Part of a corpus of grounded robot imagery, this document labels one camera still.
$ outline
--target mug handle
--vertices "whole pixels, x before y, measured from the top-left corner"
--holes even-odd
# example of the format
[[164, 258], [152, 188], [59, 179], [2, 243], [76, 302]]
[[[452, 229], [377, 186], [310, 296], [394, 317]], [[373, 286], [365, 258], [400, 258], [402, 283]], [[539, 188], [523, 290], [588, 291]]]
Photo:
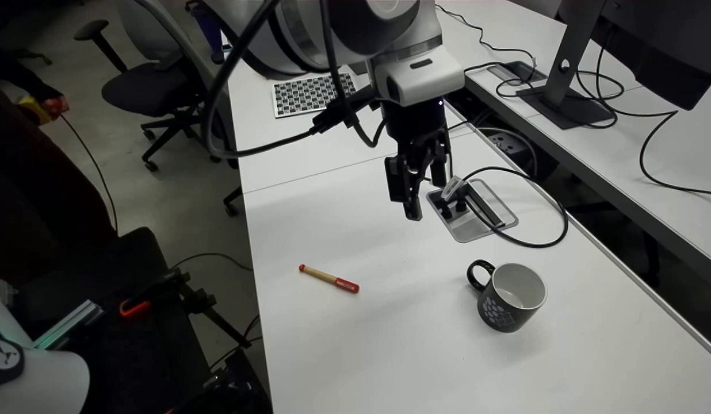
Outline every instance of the mug handle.
[[489, 279], [492, 279], [492, 273], [495, 273], [495, 266], [492, 266], [487, 260], [473, 260], [473, 262], [468, 266], [468, 280], [469, 280], [469, 286], [471, 286], [476, 291], [485, 291], [485, 286], [479, 283], [479, 280], [473, 279], [473, 266], [485, 270], [485, 272], [489, 273]]

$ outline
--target white table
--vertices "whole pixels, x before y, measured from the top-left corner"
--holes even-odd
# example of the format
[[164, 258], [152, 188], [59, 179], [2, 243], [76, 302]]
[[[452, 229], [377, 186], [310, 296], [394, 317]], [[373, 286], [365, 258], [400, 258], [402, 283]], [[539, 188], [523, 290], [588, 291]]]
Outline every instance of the white table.
[[[507, 161], [469, 129], [457, 172]], [[549, 240], [557, 212], [525, 182], [485, 174], [521, 216], [517, 236]], [[575, 225], [549, 250], [498, 236], [455, 243], [431, 210], [402, 219], [381, 164], [246, 193], [269, 386], [277, 414], [711, 414], [711, 350]], [[517, 333], [476, 316], [471, 260], [525, 262], [547, 286]], [[299, 276], [342, 273], [361, 295]]]
[[[517, 45], [521, 42], [515, 43], [515, 37], [523, 37], [525, 43], [521, 45], [529, 48], [539, 57], [540, 68], [549, 68], [563, 26], [502, 0], [452, 2], [454, 9], [464, 17], [485, 17], [481, 22], [485, 27], [487, 22], [495, 26], [487, 27], [487, 37], [495, 38], [495, 43]], [[512, 17], [529, 19], [529, 26], [503, 26], [503, 21], [510, 21]], [[598, 45], [591, 43], [584, 53], [582, 67], [594, 68], [596, 55]], [[632, 74], [613, 55], [605, 57], [603, 74], [613, 74], [628, 89], [625, 97], [614, 101], [616, 107], [638, 113], [672, 107], [634, 83]], [[711, 280], [711, 197], [660, 188], [644, 179], [638, 168], [639, 144], [657, 119], [621, 117], [621, 122], [608, 130], [562, 130], [523, 98], [498, 97], [498, 83], [499, 81], [492, 74], [473, 74], [469, 75], [468, 88], [547, 155], [553, 155], [562, 165], [582, 176], [582, 182], [587, 182], [596, 193], [630, 216], [641, 229], [675, 250], [677, 258]], [[711, 188], [711, 92], [702, 98], [698, 111], [680, 113], [653, 138], [647, 159], [652, 172], [672, 184]]]

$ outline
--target robotic arm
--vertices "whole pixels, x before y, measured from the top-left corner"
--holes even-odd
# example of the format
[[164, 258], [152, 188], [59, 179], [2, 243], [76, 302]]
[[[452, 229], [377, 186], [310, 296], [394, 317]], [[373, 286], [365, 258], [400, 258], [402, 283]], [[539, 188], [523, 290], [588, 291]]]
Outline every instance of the robotic arm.
[[[205, 2], [242, 33], [264, 0]], [[338, 65], [369, 65], [387, 130], [399, 140], [399, 155], [385, 161], [388, 193], [419, 220], [426, 170], [437, 186], [446, 184], [442, 97], [464, 86], [462, 67], [442, 43], [435, 0], [279, 0], [246, 57], [263, 74], [327, 74], [327, 45]]]

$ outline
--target gray mug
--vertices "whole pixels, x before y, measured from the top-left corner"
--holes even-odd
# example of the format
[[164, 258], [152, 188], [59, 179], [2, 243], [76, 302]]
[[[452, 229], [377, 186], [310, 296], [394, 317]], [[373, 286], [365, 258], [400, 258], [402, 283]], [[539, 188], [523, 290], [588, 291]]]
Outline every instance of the gray mug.
[[[489, 273], [485, 286], [473, 279], [473, 266], [481, 266]], [[476, 260], [468, 270], [468, 280], [479, 291], [479, 316], [495, 331], [517, 331], [542, 306], [546, 298], [546, 286], [540, 276], [517, 262], [492, 266], [485, 260]]]

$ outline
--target pen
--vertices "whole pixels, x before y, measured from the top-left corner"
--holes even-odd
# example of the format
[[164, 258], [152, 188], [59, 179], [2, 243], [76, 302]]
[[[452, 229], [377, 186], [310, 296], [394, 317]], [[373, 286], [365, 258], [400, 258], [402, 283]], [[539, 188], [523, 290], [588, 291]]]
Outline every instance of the pen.
[[318, 280], [332, 283], [332, 286], [336, 286], [336, 288], [341, 288], [341, 290], [345, 290], [350, 295], [359, 295], [359, 286], [350, 283], [347, 279], [338, 279], [338, 276], [332, 276], [327, 272], [319, 272], [319, 270], [312, 270], [312, 266], [307, 266], [307, 265], [301, 265], [299, 272], [308, 273], [308, 276], [312, 276]]

